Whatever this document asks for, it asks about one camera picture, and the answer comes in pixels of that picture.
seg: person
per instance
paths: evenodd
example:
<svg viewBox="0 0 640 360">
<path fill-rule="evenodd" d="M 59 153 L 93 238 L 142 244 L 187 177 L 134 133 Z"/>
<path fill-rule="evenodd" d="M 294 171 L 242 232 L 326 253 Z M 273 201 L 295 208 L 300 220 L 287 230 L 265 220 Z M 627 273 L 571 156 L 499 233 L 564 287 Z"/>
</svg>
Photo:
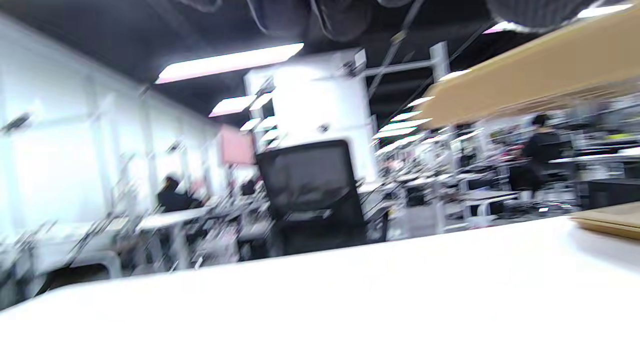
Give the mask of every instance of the person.
<svg viewBox="0 0 640 360">
<path fill-rule="evenodd" d="M 549 116 L 547 114 L 539 114 L 534 117 L 531 124 L 536 128 L 535 133 L 522 149 L 522 155 L 529 158 L 529 162 L 525 166 L 525 176 L 527 177 L 529 188 L 531 188 L 532 197 L 545 184 L 543 171 L 548 163 L 548 154 L 543 149 L 543 146 L 548 143 L 560 142 L 560 136 L 553 129 L 547 127 L 548 122 Z"/>
<path fill-rule="evenodd" d="M 204 203 L 188 194 L 179 193 L 176 190 L 180 182 L 173 176 L 164 179 L 164 186 L 157 194 L 158 205 L 163 208 L 163 213 L 201 208 Z"/>
</svg>

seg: ceiling light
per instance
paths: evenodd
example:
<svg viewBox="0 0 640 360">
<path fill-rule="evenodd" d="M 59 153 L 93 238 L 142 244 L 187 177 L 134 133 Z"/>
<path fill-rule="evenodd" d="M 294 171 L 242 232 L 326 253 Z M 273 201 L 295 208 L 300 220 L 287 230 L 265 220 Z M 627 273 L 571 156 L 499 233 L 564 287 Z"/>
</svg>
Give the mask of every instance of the ceiling light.
<svg viewBox="0 0 640 360">
<path fill-rule="evenodd" d="M 380 129 L 380 131 L 382 132 L 382 131 L 389 131 L 389 130 L 395 130 L 395 129 L 403 129 L 405 127 L 418 126 L 420 124 L 424 124 L 425 122 L 427 122 L 429 120 L 430 119 L 395 122 L 393 124 L 389 124 L 389 125 L 383 127 L 382 129 Z"/>
<path fill-rule="evenodd" d="M 471 71 L 471 69 L 450 72 L 450 73 L 446 74 L 445 76 L 441 77 L 440 80 L 438 80 L 438 81 L 444 81 L 444 80 L 448 80 L 448 79 L 452 79 L 452 78 L 457 78 L 458 76 L 460 76 L 462 74 L 466 74 L 466 73 L 468 73 L 470 71 Z"/>
<path fill-rule="evenodd" d="M 461 140 L 468 139 L 471 136 L 478 135 L 480 133 L 480 131 L 482 131 L 482 130 L 483 130 L 483 128 L 481 127 L 480 129 L 475 130 L 473 133 L 469 133 L 469 134 L 463 135 L 463 136 L 461 136 L 461 137 L 459 137 L 457 139 L 454 139 L 452 142 L 459 142 Z"/>
<path fill-rule="evenodd" d="M 276 140 L 273 140 L 271 142 L 271 144 L 269 144 L 269 146 L 267 146 L 267 149 L 272 149 L 272 148 L 280 145 L 281 142 L 282 142 L 282 139 L 281 138 L 277 138 Z"/>
<path fill-rule="evenodd" d="M 274 126 L 278 125 L 278 121 L 276 119 L 275 116 L 270 116 L 266 119 L 264 119 L 263 122 L 260 123 L 260 125 L 258 125 L 258 128 L 256 130 L 266 130 L 266 129 L 271 129 Z"/>
<path fill-rule="evenodd" d="M 621 10 L 626 10 L 626 9 L 630 8 L 631 6 L 633 6 L 633 4 L 622 4 L 622 5 L 613 5 L 613 6 L 603 6 L 601 8 L 584 9 L 583 11 L 581 11 L 578 14 L 577 18 L 578 19 L 585 19 L 587 17 L 607 15 L 609 13 L 614 13 L 614 12 L 618 12 L 618 11 L 621 11 Z M 483 34 L 498 33 L 500 31 L 513 31 L 513 30 L 515 30 L 517 28 L 518 28 L 517 24 L 514 24 L 512 22 L 503 21 L 503 22 L 500 22 L 500 23 L 496 24 L 491 29 L 485 31 Z"/>
<path fill-rule="evenodd" d="M 294 56 L 303 46 L 298 43 L 171 64 L 158 75 L 156 84 L 280 63 Z"/>
<path fill-rule="evenodd" d="M 400 121 L 400 120 L 406 120 L 414 115 L 418 115 L 419 113 L 421 113 L 422 111 L 412 111 L 410 113 L 404 113 L 404 114 L 400 114 L 396 117 L 394 117 L 393 119 L 391 119 L 391 121 Z"/>
<path fill-rule="evenodd" d="M 579 19 L 584 19 L 586 17 L 594 17 L 600 15 L 607 15 L 608 13 L 614 13 L 621 10 L 625 10 L 633 6 L 633 4 L 623 4 L 623 5 L 614 5 L 614 6 L 603 6 L 601 8 L 590 8 L 584 9 L 578 14 Z"/>
<path fill-rule="evenodd" d="M 258 110 L 267 102 L 269 102 L 272 97 L 273 95 L 271 95 L 271 93 L 262 94 L 255 102 L 253 102 L 253 105 L 251 105 L 251 108 L 249 108 L 249 110 Z"/>
<path fill-rule="evenodd" d="M 391 131 L 380 131 L 379 133 L 375 134 L 373 136 L 374 139 L 379 139 L 379 138 L 387 138 L 389 136 L 398 136 L 398 135 L 405 135 L 408 133 L 411 133 L 413 130 L 416 130 L 417 127 L 407 127 L 406 129 L 397 129 L 397 130 L 391 130 Z"/>
<path fill-rule="evenodd" d="M 380 155 L 380 154 L 384 154 L 385 152 L 389 152 L 393 149 L 395 149 L 396 147 L 402 146 L 402 145 L 406 145 L 410 142 L 414 142 L 416 140 L 420 140 L 422 137 L 424 136 L 424 134 L 418 134 L 418 135 L 411 135 L 411 136 L 407 136 L 406 138 L 402 138 L 396 142 L 394 142 L 391 145 L 387 145 L 385 147 L 383 147 L 382 149 L 376 151 L 376 155 Z"/>
<path fill-rule="evenodd" d="M 266 141 L 269 141 L 269 140 L 273 140 L 273 139 L 277 138 L 278 135 L 280 135 L 280 130 L 278 130 L 278 129 L 269 130 L 269 131 L 267 131 L 266 134 L 264 134 L 264 136 L 260 139 L 260 141 L 266 142 Z"/>
<path fill-rule="evenodd" d="M 420 99 L 414 100 L 413 102 L 411 102 L 409 105 L 405 106 L 404 108 L 410 108 L 412 106 L 416 106 L 419 104 L 422 104 L 425 101 L 431 100 L 433 99 L 433 96 L 427 96 L 427 97 L 421 97 Z"/>
<path fill-rule="evenodd" d="M 255 100 L 255 95 L 249 96 L 241 96 L 241 97 L 231 97 L 229 99 L 224 99 L 216 105 L 215 108 L 209 114 L 209 117 L 226 115 L 239 113 L 247 108 L 247 106 L 251 105 L 251 103 Z"/>
<path fill-rule="evenodd" d="M 240 128 L 240 131 L 249 131 L 251 129 L 253 129 L 254 126 L 256 126 L 260 120 L 262 120 L 261 118 L 257 117 L 255 119 L 251 119 L 248 122 L 245 122 L 244 125 L 242 125 L 242 127 Z"/>
<path fill-rule="evenodd" d="M 438 141 L 438 140 L 442 139 L 443 137 L 444 137 L 444 136 L 442 136 L 442 135 L 438 135 L 438 136 L 436 136 L 436 137 L 434 137 L 434 138 L 429 138 L 429 139 L 427 139 L 427 140 L 424 140 L 422 143 L 432 143 L 432 142 L 436 142 L 436 141 Z"/>
<path fill-rule="evenodd" d="M 424 138 L 424 134 L 407 136 L 406 138 L 398 140 L 398 142 L 401 142 L 404 145 L 416 140 L 420 140 L 421 138 Z"/>
<path fill-rule="evenodd" d="M 512 22 L 503 21 L 496 24 L 491 29 L 485 31 L 483 34 L 499 33 L 500 31 L 515 30 L 517 27 L 518 26 L 516 24 L 513 24 Z"/>
</svg>

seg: white pillar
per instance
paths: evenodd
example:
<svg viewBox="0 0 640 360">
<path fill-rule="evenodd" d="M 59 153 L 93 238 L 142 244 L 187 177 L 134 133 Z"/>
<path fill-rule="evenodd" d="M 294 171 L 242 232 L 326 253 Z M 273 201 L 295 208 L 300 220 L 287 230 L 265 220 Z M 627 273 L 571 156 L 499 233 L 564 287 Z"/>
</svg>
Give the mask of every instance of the white pillar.
<svg viewBox="0 0 640 360">
<path fill-rule="evenodd" d="M 266 78 L 273 77 L 273 109 L 284 134 L 281 147 L 345 139 L 356 178 L 373 181 L 378 169 L 370 146 L 374 129 L 365 78 L 349 77 L 343 68 L 358 51 L 320 54 L 253 70 L 245 84 L 247 92 L 254 94 Z"/>
</svg>

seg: white desk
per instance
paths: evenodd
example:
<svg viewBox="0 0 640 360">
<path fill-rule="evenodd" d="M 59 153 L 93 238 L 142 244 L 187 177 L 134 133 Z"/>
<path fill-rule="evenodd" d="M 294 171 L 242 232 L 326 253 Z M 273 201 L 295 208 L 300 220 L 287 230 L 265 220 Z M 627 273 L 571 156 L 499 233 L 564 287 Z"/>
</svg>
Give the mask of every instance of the white desk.
<svg viewBox="0 0 640 360">
<path fill-rule="evenodd" d="M 7 359 L 638 359 L 638 303 L 640 244 L 551 218 L 63 288 L 0 313 L 0 339 Z"/>
<path fill-rule="evenodd" d="M 604 155 L 587 155 L 579 156 L 577 158 L 565 158 L 558 160 L 551 160 L 549 163 L 607 163 L 607 162 L 635 162 L 640 161 L 640 155 L 638 154 L 604 154 Z"/>
</svg>

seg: chair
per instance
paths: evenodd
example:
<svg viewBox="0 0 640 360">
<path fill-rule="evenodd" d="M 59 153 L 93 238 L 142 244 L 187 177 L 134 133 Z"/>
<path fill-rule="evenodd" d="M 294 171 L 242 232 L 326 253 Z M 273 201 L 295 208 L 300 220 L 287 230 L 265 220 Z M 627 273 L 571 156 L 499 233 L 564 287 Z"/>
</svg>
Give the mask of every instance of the chair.
<svg viewBox="0 0 640 360">
<path fill-rule="evenodd" d="M 365 218 L 346 141 L 285 147 L 256 161 L 273 220 L 269 234 L 258 237 L 271 239 L 279 254 L 386 241 L 388 211 L 372 209 Z"/>
</svg>

